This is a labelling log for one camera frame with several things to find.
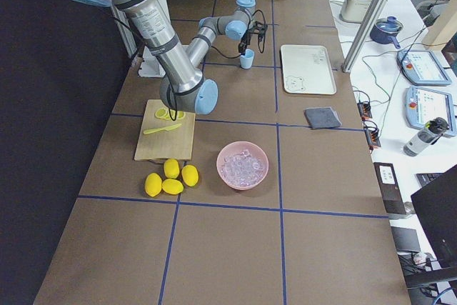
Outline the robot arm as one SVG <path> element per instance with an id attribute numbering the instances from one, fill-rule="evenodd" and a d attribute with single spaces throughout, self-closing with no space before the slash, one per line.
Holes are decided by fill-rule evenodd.
<path id="1" fill-rule="evenodd" d="M 72 0 L 99 7 L 115 6 L 132 20 L 142 40 L 165 71 L 161 100 L 174 110 L 209 114 L 218 100 L 216 82 L 191 61 L 158 0 Z"/>
<path id="2" fill-rule="evenodd" d="M 268 25 L 265 16 L 262 20 L 255 19 L 262 10 L 256 8 L 256 0 L 236 0 L 236 9 L 232 15 L 206 17 L 199 21 L 199 31 L 186 47 L 187 56 L 194 66 L 198 66 L 207 53 L 214 49 L 225 59 L 252 59 L 255 53 L 248 52 L 252 36 L 257 36 L 258 51 L 265 51 L 265 38 Z M 238 53 L 227 56 L 214 46 L 218 36 L 227 36 L 238 42 Z"/>

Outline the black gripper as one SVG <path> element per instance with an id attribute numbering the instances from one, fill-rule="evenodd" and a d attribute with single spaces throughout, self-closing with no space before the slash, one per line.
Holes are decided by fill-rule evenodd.
<path id="1" fill-rule="evenodd" d="M 248 30 L 250 35 L 257 35 L 258 37 L 265 37 L 266 32 L 268 30 L 268 25 L 264 22 L 255 21 L 251 28 Z M 241 56 L 246 54 L 246 50 L 251 43 L 251 36 L 250 35 L 243 35 L 239 44 L 238 44 L 238 52 Z"/>

